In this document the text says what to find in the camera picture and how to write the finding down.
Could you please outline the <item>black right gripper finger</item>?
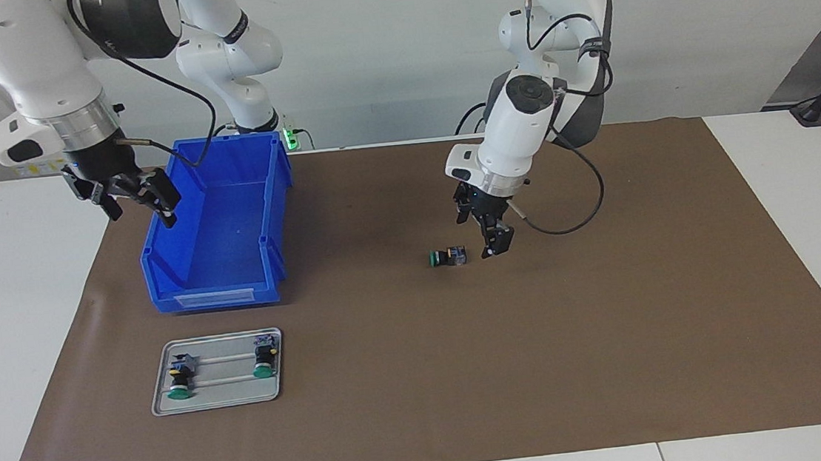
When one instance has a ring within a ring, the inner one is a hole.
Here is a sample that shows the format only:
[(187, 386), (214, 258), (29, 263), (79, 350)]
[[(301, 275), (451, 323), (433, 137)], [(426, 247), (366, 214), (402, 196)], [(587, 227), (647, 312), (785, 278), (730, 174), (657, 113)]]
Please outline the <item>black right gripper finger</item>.
[(106, 213), (111, 222), (118, 221), (123, 215), (123, 209), (113, 195), (107, 192), (107, 186), (103, 183), (91, 183), (91, 181), (77, 178), (71, 169), (62, 170), (62, 177), (79, 201), (92, 202), (102, 209), (103, 213)]
[(131, 179), (131, 184), (136, 203), (151, 209), (166, 228), (176, 225), (175, 208), (180, 203), (181, 194), (163, 167), (141, 172)]

